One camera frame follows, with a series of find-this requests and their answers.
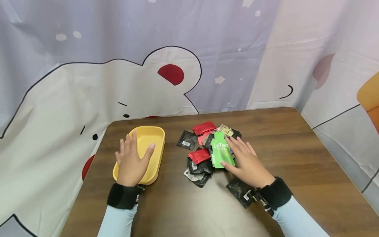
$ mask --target hand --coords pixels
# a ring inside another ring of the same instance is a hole
[[[122,186],[136,186],[146,173],[147,166],[151,155],[153,154],[155,144],[151,144],[146,150],[142,159],[137,152],[137,135],[132,133],[132,139],[129,134],[126,135],[125,142],[120,140],[120,152],[116,151],[116,159],[119,164],[119,174],[117,183]]]
[[[226,170],[255,188],[263,188],[275,181],[275,177],[266,170],[257,158],[257,154],[250,143],[244,143],[240,137],[237,137],[237,139],[233,137],[226,138],[226,142],[236,155],[236,161],[239,166],[237,168],[229,163],[221,162],[221,165]]]

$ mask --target black outline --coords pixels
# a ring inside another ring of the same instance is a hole
[[[80,135],[83,133],[85,127],[86,127],[86,126],[84,125],[83,129],[82,129],[81,132],[80,132]]]
[[[379,168],[378,170],[376,171],[376,173],[374,174],[374,176],[370,179],[370,181],[368,182],[368,184],[366,185],[366,187],[362,190],[361,193],[363,193],[364,191],[366,191],[366,189],[370,186],[370,184],[373,182],[373,180],[375,179],[376,175],[379,173]]]
[[[80,64],[80,63],[88,63],[88,64],[98,64],[98,65],[100,65],[100,64],[106,64],[106,63],[109,63],[109,62],[114,61],[114,60],[123,60],[123,61],[127,61],[127,62],[130,62],[130,63],[134,63],[134,64],[139,65],[139,66],[143,66],[143,64],[145,63],[146,59],[147,59],[152,53],[154,53],[155,51],[158,51],[158,50],[161,50],[161,49],[167,48],[167,47],[176,47],[176,48],[181,48],[181,49],[187,50],[188,52],[190,52],[191,54],[193,54],[193,55],[195,56],[195,58],[198,60],[198,62],[199,62],[199,65],[200,65],[200,76],[199,76],[199,79],[197,80],[196,84],[195,84],[195,85],[194,85],[189,91],[187,91],[186,93],[183,94],[183,95],[184,95],[184,96],[185,96],[185,97],[191,102],[192,106],[195,108],[195,110],[197,111],[197,113],[199,113],[199,111],[197,110],[197,108],[194,106],[194,104],[192,103],[192,101],[186,96],[186,94],[187,94],[188,92],[192,91],[193,88],[196,87],[196,85],[199,83],[199,81],[200,81],[200,79],[201,79],[201,75],[202,75],[202,73],[203,73],[203,70],[202,70],[202,67],[201,67],[200,60],[199,60],[199,58],[196,56],[196,54],[194,54],[192,51],[190,51],[190,50],[188,50],[188,49],[186,49],[186,48],[183,48],[183,47],[180,47],[180,46],[169,45],[169,46],[164,46],[164,47],[158,48],[158,49],[152,51],[151,53],[149,53],[149,54],[145,57],[145,59],[143,60],[142,64],[135,63],[135,62],[132,62],[132,61],[130,61],[130,60],[123,59],[123,58],[114,58],[114,59],[111,59],[111,60],[106,61],[106,62],[104,62],[104,63],[72,62],[72,63],[64,63],[64,64],[61,64],[61,65],[57,66],[56,68],[54,68],[54,69],[52,69],[50,72],[48,72],[46,75],[44,75],[44,76],[43,76],[41,79],[39,79],[37,82],[35,82],[31,87],[29,87],[29,89],[27,89],[27,91],[25,92],[25,95],[23,96],[23,98],[22,98],[22,100],[21,100],[19,106],[18,106],[17,109],[16,109],[16,112],[14,113],[13,117],[11,118],[11,120],[9,121],[9,123],[7,124],[7,126],[5,127],[5,129],[4,129],[3,133],[2,133],[2,135],[0,136],[0,139],[3,139],[3,138],[4,138],[6,131],[8,130],[8,128],[9,128],[9,126],[11,125],[11,123],[13,122],[13,119],[16,117],[16,114],[17,114],[18,110],[20,109],[22,103],[24,102],[24,100],[25,100],[27,94],[29,93],[29,91],[30,91],[31,89],[33,89],[33,87],[35,87],[40,81],[42,81],[43,79],[45,79],[48,75],[50,75],[52,72],[54,72],[55,70],[57,70],[57,69],[60,68],[61,66],[64,66],[64,65],[67,65],[67,64]]]
[[[14,219],[17,221],[17,223],[28,233],[30,234],[31,236],[33,237],[38,237],[36,236],[33,232],[31,232],[28,228],[26,228],[26,226],[24,226],[24,224],[21,223],[21,221],[19,220],[19,218],[16,216],[16,214],[12,214],[6,221],[4,221],[2,224],[0,224],[0,228],[5,224],[7,223],[10,219],[12,219],[12,217],[14,217]]]
[[[318,126],[320,126],[320,125],[323,125],[324,123],[326,123],[326,122],[329,122],[330,120],[332,120],[332,119],[335,119],[335,118],[337,118],[338,116],[340,116],[340,115],[342,115],[343,113],[345,113],[345,112],[347,112],[347,111],[349,111],[349,110],[352,110],[352,109],[354,109],[354,108],[356,108],[356,107],[358,107],[358,106],[360,106],[360,104],[357,104],[356,106],[354,106],[354,107],[351,107],[350,109],[348,109],[348,110],[345,110],[344,112],[342,112],[342,113],[340,113],[340,114],[338,114],[338,115],[336,115],[336,116],[334,116],[334,117],[332,117],[331,119],[329,119],[329,120],[326,120],[325,122],[322,122],[322,123],[320,123],[319,125],[317,125],[316,127],[314,127],[314,128],[312,128],[312,130],[313,129],[315,129],[315,128],[317,128]]]
[[[289,87],[291,88],[291,92],[290,92],[287,96],[285,96],[285,97],[280,97],[279,99],[284,99],[284,98],[286,98],[286,97],[288,97],[288,96],[290,96],[290,95],[292,94],[292,92],[293,92],[293,87],[290,86],[290,85],[287,85],[287,86],[289,86]]]

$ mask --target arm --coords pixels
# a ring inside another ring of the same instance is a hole
[[[137,212],[141,188],[137,184],[146,173],[155,144],[151,144],[140,159],[137,152],[137,135],[126,135],[120,140],[120,152],[116,152],[119,173],[116,184],[108,196],[108,206],[97,237],[130,237],[132,221]]]
[[[286,237],[327,237],[329,236],[304,210],[304,208],[290,194],[280,195],[278,190],[275,190],[276,180],[263,166],[257,158],[253,147],[249,143],[244,143],[241,138],[226,139],[230,148],[236,155],[238,168],[231,164],[222,162],[221,165],[235,176],[240,178],[245,183],[259,190],[273,188],[274,195],[263,195],[265,200],[278,201],[280,205],[274,208],[273,219],[276,220]]]
[[[293,196],[286,204],[274,211],[273,219],[278,222],[286,237],[329,236]]]
[[[97,237],[129,237],[137,206],[131,210],[107,206]]]

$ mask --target pile of packets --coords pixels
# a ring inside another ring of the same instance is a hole
[[[225,138],[234,137],[236,139],[237,137],[242,137],[242,134],[223,124],[216,127],[211,121],[199,124],[192,129],[193,133],[183,131],[177,145],[193,150],[198,141],[203,146],[188,154],[188,168],[184,172],[184,175],[192,183],[202,188],[216,168],[224,168],[221,165],[221,161],[235,165],[233,160],[235,156]],[[245,208],[259,200],[259,194],[255,188],[238,178],[233,179],[226,187]]]

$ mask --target light blue sleeve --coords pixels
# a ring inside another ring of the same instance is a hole
[[[273,219],[278,222],[285,237],[329,237],[293,196],[274,211]]]
[[[97,237],[130,237],[132,221],[138,205],[131,210],[107,206]]]

